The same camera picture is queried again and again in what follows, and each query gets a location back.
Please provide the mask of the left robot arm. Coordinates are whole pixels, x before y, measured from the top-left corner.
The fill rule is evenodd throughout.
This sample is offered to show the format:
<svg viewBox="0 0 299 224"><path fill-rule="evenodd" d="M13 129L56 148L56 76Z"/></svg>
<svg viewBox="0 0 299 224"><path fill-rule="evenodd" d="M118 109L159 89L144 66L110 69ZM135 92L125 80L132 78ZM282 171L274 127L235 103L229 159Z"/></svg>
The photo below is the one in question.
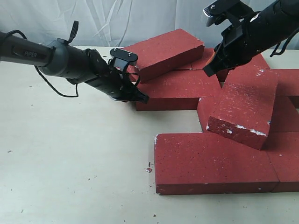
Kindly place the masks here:
<svg viewBox="0 0 299 224"><path fill-rule="evenodd" d="M0 34L0 59L5 62L33 65L41 76L62 77L74 86L80 83L107 94L116 101L147 103L149 96L132 83L127 72L136 65L138 56L113 48L105 61L95 49L81 50L70 45L78 32L74 21L68 40L58 38L46 46L29 41L19 30Z"/></svg>

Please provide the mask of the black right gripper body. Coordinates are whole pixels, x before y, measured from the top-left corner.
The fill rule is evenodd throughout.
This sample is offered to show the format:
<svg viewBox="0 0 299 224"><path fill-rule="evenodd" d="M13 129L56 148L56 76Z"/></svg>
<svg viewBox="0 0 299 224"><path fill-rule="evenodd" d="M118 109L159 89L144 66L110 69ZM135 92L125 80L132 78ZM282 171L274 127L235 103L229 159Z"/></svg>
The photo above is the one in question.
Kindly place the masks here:
<svg viewBox="0 0 299 224"><path fill-rule="evenodd" d="M222 32L222 42L215 50L230 50L233 52L233 67L250 62L259 53L259 24L241 22L239 26L230 25Z"/></svg>

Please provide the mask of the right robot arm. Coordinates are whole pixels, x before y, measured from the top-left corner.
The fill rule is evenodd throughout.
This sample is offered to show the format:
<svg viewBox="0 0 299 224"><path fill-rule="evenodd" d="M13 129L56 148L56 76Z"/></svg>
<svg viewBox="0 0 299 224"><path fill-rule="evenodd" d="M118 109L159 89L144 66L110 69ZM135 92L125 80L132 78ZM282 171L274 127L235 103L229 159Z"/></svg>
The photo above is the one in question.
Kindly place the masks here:
<svg viewBox="0 0 299 224"><path fill-rule="evenodd" d="M203 68L210 77L219 71L233 70L253 57L274 47L272 56L284 53L290 40L299 32L299 2L276 0L262 11L254 11L240 0L217 0L203 10L206 26L225 20L230 26L222 31L222 41Z"/></svg>

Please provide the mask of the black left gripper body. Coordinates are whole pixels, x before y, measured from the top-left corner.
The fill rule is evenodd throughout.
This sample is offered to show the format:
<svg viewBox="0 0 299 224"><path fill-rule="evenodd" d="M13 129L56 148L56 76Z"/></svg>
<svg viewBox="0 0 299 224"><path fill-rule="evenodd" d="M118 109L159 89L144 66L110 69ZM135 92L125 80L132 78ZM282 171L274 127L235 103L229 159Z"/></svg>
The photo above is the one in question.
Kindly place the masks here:
<svg viewBox="0 0 299 224"><path fill-rule="evenodd" d="M129 93L138 90L137 85L130 81L127 62L116 58L106 62L95 49L86 49L85 52L90 69L86 84L117 101L126 101Z"/></svg>

